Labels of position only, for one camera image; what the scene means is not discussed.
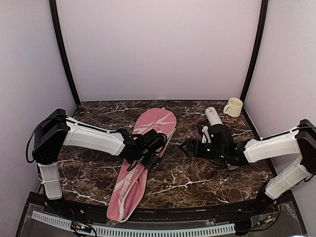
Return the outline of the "white shuttlecock tube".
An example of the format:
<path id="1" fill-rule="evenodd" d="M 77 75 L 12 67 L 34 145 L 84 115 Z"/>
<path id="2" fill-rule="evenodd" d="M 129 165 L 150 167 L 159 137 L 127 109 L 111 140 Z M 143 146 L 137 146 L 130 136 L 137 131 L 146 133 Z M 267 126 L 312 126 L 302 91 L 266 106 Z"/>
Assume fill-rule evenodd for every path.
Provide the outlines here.
<path id="1" fill-rule="evenodd" d="M 232 157 L 237 151 L 237 145 L 234 143 L 230 129 L 223 125 L 214 107 L 207 108 L 205 114 L 210 124 L 208 133 L 212 145 L 212 155 L 224 160 L 228 169 L 237 169 L 237 159 Z"/>

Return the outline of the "pink racket cover bag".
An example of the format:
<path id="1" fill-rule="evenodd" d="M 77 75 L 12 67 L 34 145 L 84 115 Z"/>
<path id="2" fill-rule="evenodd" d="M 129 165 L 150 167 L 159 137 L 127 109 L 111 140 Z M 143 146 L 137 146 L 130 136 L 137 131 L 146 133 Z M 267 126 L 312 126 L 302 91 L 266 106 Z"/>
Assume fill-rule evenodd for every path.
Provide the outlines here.
<path id="1" fill-rule="evenodd" d="M 176 130 L 176 117 L 166 109 L 154 108 L 137 120 L 133 135 L 144 149 L 144 156 L 129 164 L 123 161 L 107 210 L 107 218 L 123 223 L 140 203 L 149 169 L 156 169 Z"/>

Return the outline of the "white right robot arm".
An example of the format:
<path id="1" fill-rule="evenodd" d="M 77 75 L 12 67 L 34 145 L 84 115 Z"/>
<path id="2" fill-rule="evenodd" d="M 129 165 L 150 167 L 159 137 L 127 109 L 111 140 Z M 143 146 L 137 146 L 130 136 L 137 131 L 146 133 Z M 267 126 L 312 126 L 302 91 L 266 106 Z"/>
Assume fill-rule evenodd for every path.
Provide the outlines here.
<path id="1" fill-rule="evenodd" d="M 296 160 L 281 174 L 266 182 L 253 201 L 252 210 L 263 214 L 271 201 L 316 174 L 316 127 L 307 119 L 299 125 L 265 138 L 236 143 L 226 125 L 199 125 L 204 141 L 188 139 L 180 150 L 189 157 L 221 159 L 227 165 L 246 166 L 260 160 L 297 154 Z"/>

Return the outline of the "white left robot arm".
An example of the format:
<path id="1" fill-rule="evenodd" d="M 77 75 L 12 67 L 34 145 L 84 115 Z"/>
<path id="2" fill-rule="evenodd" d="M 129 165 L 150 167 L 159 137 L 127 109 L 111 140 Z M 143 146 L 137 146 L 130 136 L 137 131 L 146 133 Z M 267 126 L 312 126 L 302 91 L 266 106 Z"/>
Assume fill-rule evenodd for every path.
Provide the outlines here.
<path id="1" fill-rule="evenodd" d="M 57 109 L 41 121 L 32 131 L 26 150 L 33 143 L 31 153 L 26 152 L 28 163 L 36 162 L 50 207 L 59 215 L 66 215 L 70 205 L 63 200 L 58 156 L 63 146 L 75 146 L 108 153 L 125 159 L 131 171 L 138 163 L 151 169 L 158 161 L 158 153 L 167 142 L 164 133 L 149 129 L 145 134 L 131 134 L 125 129 L 106 130 L 82 123 Z"/>

